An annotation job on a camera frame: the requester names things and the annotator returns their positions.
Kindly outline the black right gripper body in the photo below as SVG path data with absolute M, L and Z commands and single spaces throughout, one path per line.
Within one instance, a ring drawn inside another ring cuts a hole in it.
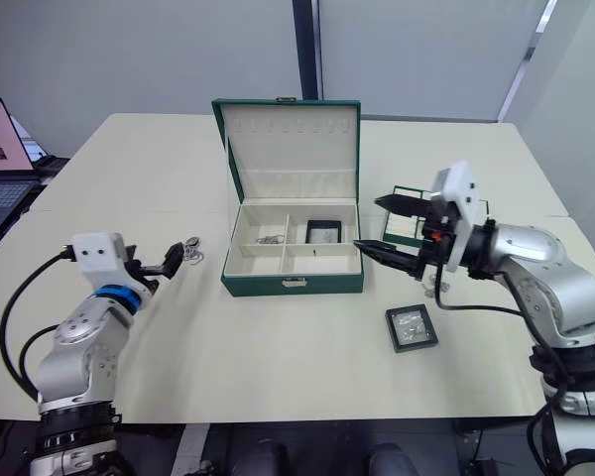
M 417 278 L 421 280 L 427 265 L 447 263 L 461 214 L 453 201 L 422 199 L 419 217 L 423 218 L 422 242 L 417 255 Z

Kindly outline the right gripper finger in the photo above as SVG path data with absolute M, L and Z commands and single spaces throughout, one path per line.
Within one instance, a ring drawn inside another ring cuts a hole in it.
M 428 217 L 432 215 L 431 202 L 420 197 L 391 193 L 376 198 L 374 203 L 398 216 Z
M 354 240 L 353 245 L 380 265 L 402 271 L 417 281 L 422 280 L 425 264 L 418 256 L 399 251 L 394 244 L 379 240 Z

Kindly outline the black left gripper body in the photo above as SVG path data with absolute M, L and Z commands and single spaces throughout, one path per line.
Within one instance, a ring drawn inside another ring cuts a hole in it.
M 125 258 L 124 269 L 134 283 L 146 288 L 150 294 L 154 294 L 160 286 L 157 277 L 162 277 L 163 267 L 144 266 L 142 262 L 135 257 L 136 245 L 124 247 Z

